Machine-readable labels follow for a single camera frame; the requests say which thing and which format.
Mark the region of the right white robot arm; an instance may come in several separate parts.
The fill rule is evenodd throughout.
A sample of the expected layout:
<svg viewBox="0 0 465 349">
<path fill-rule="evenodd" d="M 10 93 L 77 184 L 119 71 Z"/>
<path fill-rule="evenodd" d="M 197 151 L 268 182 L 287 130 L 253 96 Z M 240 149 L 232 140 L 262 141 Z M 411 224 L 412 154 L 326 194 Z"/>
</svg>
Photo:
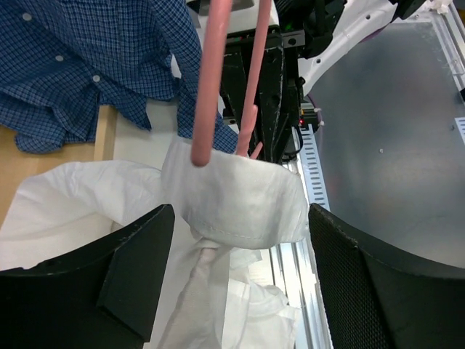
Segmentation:
<svg viewBox="0 0 465 349">
<path fill-rule="evenodd" d="M 235 1 L 220 95 L 238 125 L 237 154 L 272 163 L 302 123 L 304 96 L 348 51 L 420 1 Z"/>
</svg>

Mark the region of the pink wire hanger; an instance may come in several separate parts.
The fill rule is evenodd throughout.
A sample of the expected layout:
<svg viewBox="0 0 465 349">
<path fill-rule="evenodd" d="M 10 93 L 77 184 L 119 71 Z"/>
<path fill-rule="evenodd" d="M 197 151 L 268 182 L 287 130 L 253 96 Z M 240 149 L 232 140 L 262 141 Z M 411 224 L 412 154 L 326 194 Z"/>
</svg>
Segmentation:
<svg viewBox="0 0 465 349">
<path fill-rule="evenodd" d="M 206 166 L 211 158 L 217 119 L 217 95 L 222 77 L 223 57 L 232 7 L 231 1 L 212 1 L 209 8 L 190 155 L 192 164 L 196 167 Z M 251 135 L 256 123 L 258 107 L 254 104 L 254 99 L 259 82 L 271 9 L 271 1 L 259 2 L 256 33 L 236 149 L 236 153 L 240 156 L 246 156 L 248 153 Z"/>
</svg>

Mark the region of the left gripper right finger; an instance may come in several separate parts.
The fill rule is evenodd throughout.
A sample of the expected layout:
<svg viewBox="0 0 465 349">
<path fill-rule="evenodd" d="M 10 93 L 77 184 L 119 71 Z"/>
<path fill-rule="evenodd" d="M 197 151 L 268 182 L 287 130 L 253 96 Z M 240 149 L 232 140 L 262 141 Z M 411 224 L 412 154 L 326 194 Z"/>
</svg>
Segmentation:
<svg viewBox="0 0 465 349">
<path fill-rule="evenodd" d="M 464 269 L 388 244 L 319 204 L 309 221 L 334 348 L 464 347 Z"/>
</svg>

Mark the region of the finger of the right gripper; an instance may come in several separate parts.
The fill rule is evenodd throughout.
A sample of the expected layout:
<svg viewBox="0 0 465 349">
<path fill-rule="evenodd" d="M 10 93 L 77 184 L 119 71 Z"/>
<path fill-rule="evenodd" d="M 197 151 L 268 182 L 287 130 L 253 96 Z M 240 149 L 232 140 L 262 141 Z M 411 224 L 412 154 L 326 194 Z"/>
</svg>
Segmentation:
<svg viewBox="0 0 465 349">
<path fill-rule="evenodd" d="M 254 145 L 262 144 L 259 159 L 290 162 L 296 158 L 293 128 L 301 116 L 297 48 L 287 45 L 277 28 L 269 29 L 256 91 L 258 114 Z"/>
<path fill-rule="evenodd" d="M 252 32 L 229 34 L 225 47 L 220 96 L 225 104 L 227 120 L 240 127 L 246 95 L 248 72 L 254 43 Z"/>
</svg>

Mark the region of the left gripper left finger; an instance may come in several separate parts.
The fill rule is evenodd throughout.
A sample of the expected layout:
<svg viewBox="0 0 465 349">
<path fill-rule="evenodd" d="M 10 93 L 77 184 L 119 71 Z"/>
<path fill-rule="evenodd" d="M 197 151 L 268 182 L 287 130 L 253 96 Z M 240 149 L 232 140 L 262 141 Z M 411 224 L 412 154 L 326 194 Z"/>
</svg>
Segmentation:
<svg viewBox="0 0 465 349">
<path fill-rule="evenodd" d="M 1 272 L 3 348 L 142 348 L 174 232 L 163 204 L 72 252 Z"/>
</svg>

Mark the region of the white shirt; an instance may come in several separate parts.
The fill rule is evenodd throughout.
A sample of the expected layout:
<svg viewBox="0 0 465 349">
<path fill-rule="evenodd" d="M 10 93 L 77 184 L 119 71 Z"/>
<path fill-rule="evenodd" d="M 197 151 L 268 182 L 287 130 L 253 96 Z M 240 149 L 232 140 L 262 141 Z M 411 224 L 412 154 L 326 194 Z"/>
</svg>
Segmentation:
<svg viewBox="0 0 465 349">
<path fill-rule="evenodd" d="M 267 162 L 213 151 L 195 167 L 175 139 L 161 169 L 71 162 L 29 177 L 1 227 L 1 272 L 30 269 L 163 204 L 175 214 L 150 341 L 142 348 L 292 348 L 297 310 L 251 280 L 263 249 L 308 234 L 302 181 Z"/>
</svg>

